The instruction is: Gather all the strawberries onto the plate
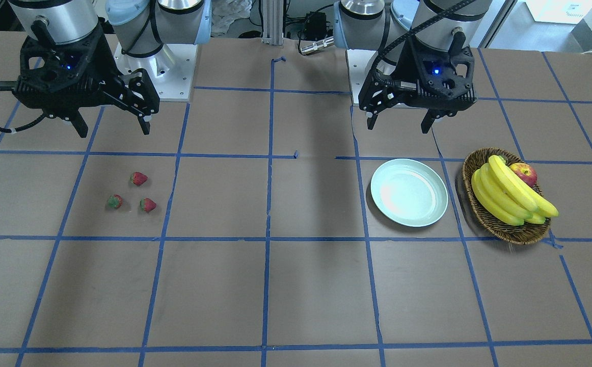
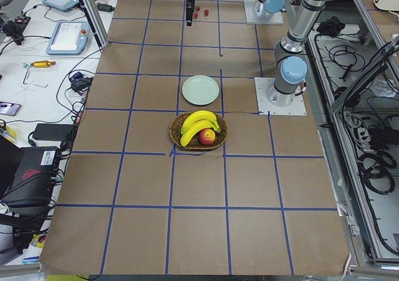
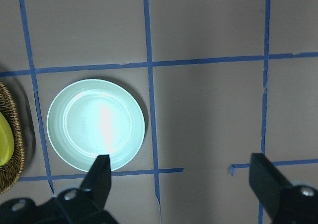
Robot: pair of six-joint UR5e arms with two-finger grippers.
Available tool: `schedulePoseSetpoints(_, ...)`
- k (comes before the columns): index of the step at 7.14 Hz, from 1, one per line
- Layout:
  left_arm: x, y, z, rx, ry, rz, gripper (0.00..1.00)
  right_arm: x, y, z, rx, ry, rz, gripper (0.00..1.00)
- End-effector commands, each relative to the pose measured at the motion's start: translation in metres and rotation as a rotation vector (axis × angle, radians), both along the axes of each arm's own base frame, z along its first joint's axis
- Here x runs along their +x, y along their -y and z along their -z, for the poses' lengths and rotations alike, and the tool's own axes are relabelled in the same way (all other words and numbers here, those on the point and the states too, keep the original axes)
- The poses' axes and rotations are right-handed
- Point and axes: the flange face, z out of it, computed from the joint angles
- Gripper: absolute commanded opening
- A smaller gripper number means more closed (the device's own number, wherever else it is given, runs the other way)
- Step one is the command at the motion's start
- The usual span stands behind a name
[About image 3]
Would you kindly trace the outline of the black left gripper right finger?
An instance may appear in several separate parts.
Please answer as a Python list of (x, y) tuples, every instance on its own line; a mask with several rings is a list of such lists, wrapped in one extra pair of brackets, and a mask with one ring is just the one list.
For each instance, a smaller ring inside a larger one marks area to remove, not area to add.
[(295, 219), (295, 187), (262, 153), (250, 156), (249, 185), (271, 219)]

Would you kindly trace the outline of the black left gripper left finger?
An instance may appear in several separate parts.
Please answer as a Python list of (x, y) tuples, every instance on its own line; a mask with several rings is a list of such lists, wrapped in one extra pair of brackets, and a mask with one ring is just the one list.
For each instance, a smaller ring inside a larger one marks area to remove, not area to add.
[(92, 164), (79, 187), (100, 208), (103, 209), (111, 189), (110, 156), (99, 155)]

